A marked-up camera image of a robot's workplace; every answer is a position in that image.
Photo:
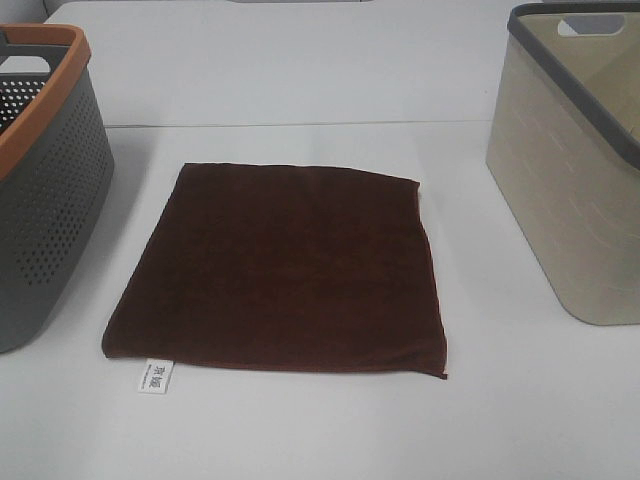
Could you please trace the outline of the beige basket grey rim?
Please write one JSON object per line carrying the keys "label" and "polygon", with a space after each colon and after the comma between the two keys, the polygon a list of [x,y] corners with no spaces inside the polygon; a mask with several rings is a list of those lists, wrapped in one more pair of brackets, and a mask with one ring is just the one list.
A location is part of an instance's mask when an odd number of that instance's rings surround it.
{"label": "beige basket grey rim", "polygon": [[486,163],[562,306],[639,320],[639,6],[513,8]]}

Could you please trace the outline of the brown towel with white label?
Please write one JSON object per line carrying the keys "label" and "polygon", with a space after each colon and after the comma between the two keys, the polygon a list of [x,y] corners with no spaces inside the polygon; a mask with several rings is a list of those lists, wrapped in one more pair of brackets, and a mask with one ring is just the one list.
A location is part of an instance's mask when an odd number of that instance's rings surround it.
{"label": "brown towel with white label", "polygon": [[419,183],[184,165],[101,346],[110,359],[445,378]]}

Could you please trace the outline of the grey perforated basket orange rim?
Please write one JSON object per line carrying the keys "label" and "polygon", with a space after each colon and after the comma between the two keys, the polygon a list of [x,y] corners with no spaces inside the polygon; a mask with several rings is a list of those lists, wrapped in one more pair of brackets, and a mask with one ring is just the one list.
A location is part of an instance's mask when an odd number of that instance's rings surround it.
{"label": "grey perforated basket orange rim", "polygon": [[1,76],[1,350],[10,352],[39,334],[68,284],[114,158],[82,29],[4,24],[1,55],[39,57],[49,67]]}

